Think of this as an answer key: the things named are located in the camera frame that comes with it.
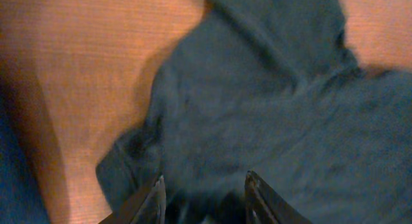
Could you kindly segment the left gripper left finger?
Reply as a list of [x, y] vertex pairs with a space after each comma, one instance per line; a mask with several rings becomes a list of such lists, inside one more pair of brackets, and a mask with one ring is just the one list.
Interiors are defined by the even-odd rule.
[[117, 211], [99, 224], [164, 224], [166, 191], [159, 174], [144, 183]]

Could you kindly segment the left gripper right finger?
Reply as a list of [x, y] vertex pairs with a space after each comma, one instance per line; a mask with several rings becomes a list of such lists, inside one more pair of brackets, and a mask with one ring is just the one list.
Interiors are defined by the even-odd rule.
[[312, 224], [254, 171], [245, 179], [245, 208], [247, 224]]

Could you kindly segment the dark green t-shirt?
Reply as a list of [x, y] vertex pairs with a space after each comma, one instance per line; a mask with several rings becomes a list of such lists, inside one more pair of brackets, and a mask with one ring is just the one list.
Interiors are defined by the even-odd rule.
[[168, 223], [243, 223], [254, 171], [312, 223], [410, 223], [411, 74], [367, 75], [339, 0], [209, 1], [97, 165], [111, 209], [162, 173]]

